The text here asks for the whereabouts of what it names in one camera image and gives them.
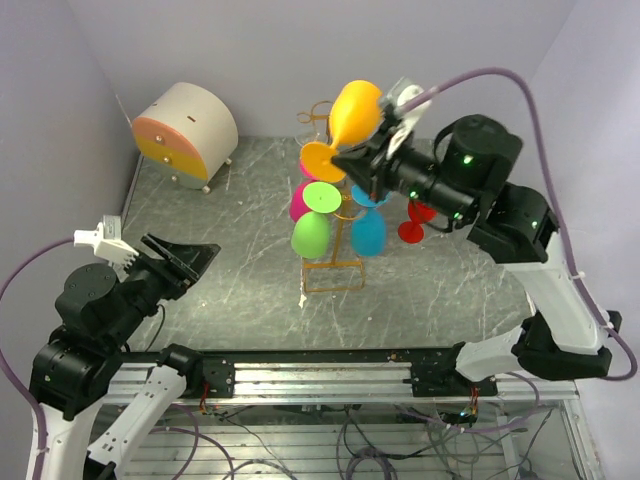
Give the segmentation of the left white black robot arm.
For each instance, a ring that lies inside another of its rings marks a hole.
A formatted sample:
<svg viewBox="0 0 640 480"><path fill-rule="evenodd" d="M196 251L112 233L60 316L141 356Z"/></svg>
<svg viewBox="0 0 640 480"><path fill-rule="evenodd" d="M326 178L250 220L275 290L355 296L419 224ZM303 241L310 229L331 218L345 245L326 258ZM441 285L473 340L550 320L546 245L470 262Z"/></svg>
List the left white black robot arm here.
<svg viewBox="0 0 640 480"><path fill-rule="evenodd" d="M90 246L98 262L65 281L55 308L62 324L33 361L29 479L119 479L161 415L179 397L203 387L200 354L171 345L161 351L142 389L96 441L94 421L123 364L122 350L163 300L177 300L219 254L217 244L185 245L146 234L153 256L97 230L78 230L73 242Z"/></svg>

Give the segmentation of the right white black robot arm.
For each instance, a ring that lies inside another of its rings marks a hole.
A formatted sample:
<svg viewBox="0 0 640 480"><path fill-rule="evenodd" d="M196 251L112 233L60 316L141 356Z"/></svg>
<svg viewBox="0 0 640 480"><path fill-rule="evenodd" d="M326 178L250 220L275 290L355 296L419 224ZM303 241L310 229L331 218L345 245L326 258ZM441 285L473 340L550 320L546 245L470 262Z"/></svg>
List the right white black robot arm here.
<svg viewBox="0 0 640 480"><path fill-rule="evenodd" d="M467 239L523 286L532 316L509 332L452 349L440 373L450 394L465 394L498 373L524 370L545 380L607 377L612 353L561 251L560 219L538 191L509 182L522 140L497 121L475 114L439 132L442 159L418 152L410 139L392 145L390 121L364 143L332 155L371 199L389 192L421 203L468 228Z"/></svg>

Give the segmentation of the red plastic wine glass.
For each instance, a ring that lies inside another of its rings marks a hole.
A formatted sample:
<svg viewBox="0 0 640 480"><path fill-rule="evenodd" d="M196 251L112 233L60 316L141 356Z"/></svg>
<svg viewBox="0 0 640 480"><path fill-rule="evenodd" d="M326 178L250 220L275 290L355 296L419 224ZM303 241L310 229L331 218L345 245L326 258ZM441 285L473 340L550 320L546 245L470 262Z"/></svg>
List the red plastic wine glass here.
<svg viewBox="0 0 640 480"><path fill-rule="evenodd" d="M417 244L424 238L424 227L434 220L437 212L417 201L410 200L407 205L409 219L397 229L399 238L407 244Z"/></svg>

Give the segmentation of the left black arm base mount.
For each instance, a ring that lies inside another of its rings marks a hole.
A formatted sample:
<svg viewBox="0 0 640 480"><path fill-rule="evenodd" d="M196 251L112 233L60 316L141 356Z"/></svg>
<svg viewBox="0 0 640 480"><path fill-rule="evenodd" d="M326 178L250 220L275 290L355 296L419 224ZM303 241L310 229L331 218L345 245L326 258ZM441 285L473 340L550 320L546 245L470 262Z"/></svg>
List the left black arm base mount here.
<svg viewBox="0 0 640 480"><path fill-rule="evenodd" d="M204 357L196 365L194 394L205 398L232 398L235 365L223 357Z"/></svg>

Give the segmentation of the orange plastic wine glass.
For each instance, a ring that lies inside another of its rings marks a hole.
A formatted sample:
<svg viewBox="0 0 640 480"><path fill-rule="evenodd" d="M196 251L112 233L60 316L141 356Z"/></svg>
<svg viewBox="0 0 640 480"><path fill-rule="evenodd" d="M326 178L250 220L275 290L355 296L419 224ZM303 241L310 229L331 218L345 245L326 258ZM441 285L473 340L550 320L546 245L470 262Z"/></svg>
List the orange plastic wine glass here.
<svg viewBox="0 0 640 480"><path fill-rule="evenodd" d="M378 105L382 91L367 80L346 84L331 107L328 126L329 142L313 141L304 145L300 162L314 179L338 183L346 173L332 163L341 146L353 146L367 140L382 117Z"/></svg>

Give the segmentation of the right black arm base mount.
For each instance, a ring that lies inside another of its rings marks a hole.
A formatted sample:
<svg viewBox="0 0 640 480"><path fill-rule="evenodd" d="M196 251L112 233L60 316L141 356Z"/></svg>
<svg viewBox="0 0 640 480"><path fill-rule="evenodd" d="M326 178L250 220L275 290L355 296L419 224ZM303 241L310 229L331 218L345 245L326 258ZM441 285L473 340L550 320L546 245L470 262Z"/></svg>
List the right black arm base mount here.
<svg viewBox="0 0 640 480"><path fill-rule="evenodd" d="M476 389L480 397L495 396L496 382L490 377L472 382L455 370L456 348L423 348L400 350L397 361L408 362L409 379L415 398L470 397Z"/></svg>

